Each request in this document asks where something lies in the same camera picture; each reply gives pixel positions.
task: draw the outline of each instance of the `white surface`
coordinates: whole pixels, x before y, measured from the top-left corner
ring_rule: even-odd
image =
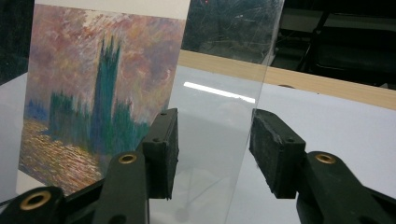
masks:
[[[23,97],[18,95],[24,90],[25,77],[16,80],[13,83],[20,84],[7,92],[15,92],[13,104],[22,107]],[[244,136],[249,124],[246,118],[253,104],[234,98],[226,103],[221,100],[225,97],[184,87],[185,81],[253,98],[257,98],[256,87],[261,83],[185,67],[177,70],[170,106],[182,107],[179,108],[180,157],[173,200],[151,200],[151,222],[217,224],[228,211],[246,147],[246,141],[242,144],[247,137]],[[14,107],[16,112],[1,113],[1,121],[19,120],[13,125],[21,128],[21,107]],[[306,141],[306,151],[322,150],[337,155],[363,185],[396,198],[396,163],[393,162],[396,158],[396,111],[266,84],[262,87],[259,108],[282,118]],[[15,139],[13,143],[8,141],[11,138],[4,127],[7,126],[1,126],[0,159],[9,158],[7,162],[12,166],[0,170],[2,178],[16,173],[12,167],[18,163],[15,155],[8,155],[18,152],[4,151],[3,144],[19,146]],[[223,136],[217,138],[214,133]],[[233,153],[216,148],[232,148],[230,152]],[[10,196],[5,195],[4,182],[0,183],[1,196]],[[275,199],[254,159],[245,152],[227,223],[299,223],[295,203],[294,200]]]
[[[45,187],[45,185],[36,179],[33,179],[26,173],[18,170],[17,174],[17,194],[23,194],[24,192],[28,191],[29,189],[35,189],[39,187]]]
[[[338,156],[363,185],[396,198],[396,111],[266,84],[258,108],[283,119],[305,151]],[[271,194],[247,151],[227,223],[300,223],[295,204]]]
[[[35,3],[186,20],[190,0],[35,0]]]
[[[26,76],[0,87],[0,202],[16,196]]]

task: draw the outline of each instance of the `desk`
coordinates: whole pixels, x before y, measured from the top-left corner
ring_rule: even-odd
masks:
[[[262,85],[261,78],[266,69],[265,82],[276,85],[290,85],[302,91],[269,84]],[[254,95],[254,92],[249,91],[262,90],[258,108],[272,111],[285,120],[308,143],[307,151],[323,150],[339,156],[348,164],[364,185],[384,192],[389,196],[396,197],[396,181],[393,177],[393,174],[396,173],[396,165],[393,163],[393,159],[396,158],[396,152],[393,150],[394,146],[396,146],[396,139],[393,136],[396,133],[396,111],[394,110],[396,98],[393,91],[181,51],[177,78],[175,80],[177,88],[173,89],[170,106],[181,104],[179,102],[180,100],[189,103],[191,101],[189,97],[196,95],[196,92],[193,92],[191,95],[184,94],[185,92],[183,91],[187,91],[187,89],[179,88],[182,86],[180,84],[184,81],[179,80],[179,78],[185,76],[190,76],[192,79],[202,78],[203,76],[217,77],[219,79],[218,83],[225,83],[227,81],[233,84],[224,84],[223,87],[228,88],[226,91],[232,88],[236,90],[242,83],[248,83],[245,87],[252,85],[251,90],[243,89],[243,92],[247,96],[250,96],[249,94]],[[0,127],[7,127],[6,130],[3,128],[1,132],[1,134],[5,134],[1,136],[1,140],[6,143],[3,145],[2,142],[1,146],[7,146],[7,153],[12,153],[12,155],[5,155],[4,149],[1,148],[0,164],[2,165],[2,169],[0,172],[3,173],[0,174],[2,178],[0,183],[2,183],[2,188],[5,187],[3,183],[6,183],[3,181],[4,172],[9,174],[10,171],[17,168],[7,168],[3,167],[3,165],[5,164],[4,161],[7,164],[16,165],[18,163],[21,137],[18,137],[17,133],[21,132],[24,98],[24,94],[21,97],[21,92],[24,92],[25,81],[26,76],[19,77],[8,83],[9,85],[4,86],[4,88],[3,86],[0,88],[0,91],[6,89],[8,93],[8,97],[4,94],[0,95],[4,96],[0,97],[0,105],[5,105],[6,107],[12,105],[12,107],[6,108],[6,114],[0,113],[0,120],[2,121]],[[343,96],[348,100],[356,99],[358,102],[329,95]],[[367,100],[370,99],[370,96],[375,96],[376,98],[373,97],[371,101]],[[210,104],[212,105],[209,105],[209,103],[204,102],[205,106],[202,106],[192,101],[195,109],[205,107],[204,109],[206,111],[210,111],[210,106],[218,106],[214,103],[211,102]],[[234,103],[227,104],[231,108],[226,106],[219,107],[221,109],[233,110],[235,105],[240,106],[244,104],[242,101],[238,101],[236,104]],[[247,113],[246,117],[248,119],[250,111],[244,110],[242,106],[237,108],[240,110],[234,112]],[[210,119],[213,119],[214,116],[220,117],[223,115],[221,113],[212,114]],[[217,130],[206,130],[206,124],[195,122],[195,126],[192,127],[202,126],[199,129],[204,130],[207,136],[211,136],[210,132],[219,131],[219,127]],[[245,120],[230,120],[230,124],[238,128],[242,126],[243,128],[248,128],[248,122],[245,122]],[[183,127],[180,128],[181,133],[190,130],[185,127],[184,129]],[[233,144],[230,144],[228,140],[230,138],[239,138],[240,136],[228,134],[232,132],[228,129],[223,128],[221,130],[225,132],[224,137],[228,139],[223,142],[218,141],[218,145],[224,147],[224,144],[227,144],[227,147],[232,147]],[[17,137],[7,137],[7,133],[9,132],[14,133]],[[184,140],[185,135],[180,136],[179,143],[182,147],[180,147],[180,163],[177,166],[176,183],[178,185],[174,188],[176,192],[174,192],[172,201],[150,202],[151,223],[222,223],[224,217],[217,216],[217,214],[225,214],[228,211],[228,207],[224,206],[224,204],[213,203],[213,201],[217,201],[220,197],[226,200],[229,199],[228,195],[233,193],[233,187],[230,188],[233,180],[231,178],[223,178],[221,174],[212,172],[213,167],[216,168],[219,166],[222,167],[222,172],[235,174],[235,183],[237,181],[228,215],[228,224],[298,223],[295,201],[275,199],[266,186],[260,170],[257,169],[255,161],[245,151],[246,144],[237,146],[236,157],[231,157],[228,154],[218,151],[215,154],[207,154],[211,149],[215,148],[199,148],[199,144],[207,140],[207,136],[202,137],[202,139],[197,139],[194,136],[188,140]],[[194,144],[198,146],[196,150],[200,150],[201,152],[200,156],[207,158],[207,155],[210,155],[209,160],[190,162],[191,157],[188,157],[189,155],[183,155],[183,152],[191,149],[191,141],[195,141]],[[213,158],[217,157],[222,159],[221,163],[212,161]],[[210,187],[211,189],[207,190],[206,186],[212,186],[212,183],[214,183],[213,186],[215,188]],[[190,199],[195,200],[198,198],[201,200],[195,200],[194,203],[185,201],[187,194],[190,195]],[[189,206],[191,221],[186,217],[188,214],[186,215],[183,210],[180,210],[181,212],[176,210],[175,212],[173,210],[174,205],[178,207]],[[205,218],[212,219],[204,222],[203,220]]]
[[[273,85],[288,85],[302,91],[312,91],[357,101],[368,105],[396,110],[396,91],[336,80],[327,77],[311,76],[285,69],[267,67],[224,59],[211,55],[182,50],[178,64],[208,72],[240,77]]]
[[[390,159],[396,158],[396,91],[187,51],[179,64],[254,81],[267,69],[265,83],[302,90],[264,84],[258,108],[285,120],[307,142],[306,151],[339,156],[365,186],[396,197]],[[227,224],[240,223],[299,223],[296,201],[271,194],[248,150],[227,218]]]

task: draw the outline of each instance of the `painting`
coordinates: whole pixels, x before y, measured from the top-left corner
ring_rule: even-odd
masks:
[[[66,195],[167,107],[185,20],[35,5],[20,170]]]

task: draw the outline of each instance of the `gothic tower in painting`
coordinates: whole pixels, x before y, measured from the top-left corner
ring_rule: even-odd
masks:
[[[96,153],[103,154],[111,147],[111,108],[118,73],[120,45],[115,46],[113,37],[110,44],[102,49],[99,57],[91,120],[91,145]]]

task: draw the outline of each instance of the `transparent acrylic sheet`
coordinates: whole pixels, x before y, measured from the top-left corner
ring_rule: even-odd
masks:
[[[198,2],[200,6],[219,4],[210,0]],[[200,50],[196,51],[266,66],[273,56],[272,46],[283,1],[252,3],[253,1],[247,0],[233,1],[228,2],[228,5],[217,6],[218,9],[221,7],[222,11],[215,8],[206,11],[203,14],[205,18],[208,16],[207,13],[215,14],[217,20],[224,22],[224,27],[215,28],[218,30],[211,36],[205,36],[207,39],[201,42]],[[201,24],[204,26],[200,29],[205,30],[209,29],[213,22]],[[199,69],[196,69],[197,66],[194,67],[177,68],[169,108],[177,107],[179,112],[179,163],[173,199],[150,200],[150,220],[154,224],[225,222],[248,141],[251,111],[257,106],[265,75],[260,73],[259,77],[255,76],[256,81],[252,81],[231,77],[227,72],[207,72],[210,69],[205,69],[205,64]],[[11,83],[14,86],[10,88],[17,88],[15,94],[24,96],[26,77],[19,77],[17,81],[19,84]],[[11,126],[15,125],[20,133],[23,97],[10,97],[4,100],[11,102],[10,104],[14,104],[12,101],[15,100],[15,105],[20,105],[21,108],[12,108],[15,113],[1,113],[1,120],[19,120],[20,122],[15,122]],[[11,133],[7,131],[4,133],[0,148],[19,148],[20,140],[8,138],[7,135]],[[4,154],[5,151],[2,149],[1,158],[8,158],[8,155]],[[2,168],[1,176],[4,174],[9,175],[10,171]],[[37,184],[39,183],[32,181],[20,183],[19,185],[26,189],[17,189],[17,192],[22,193],[36,187]]]

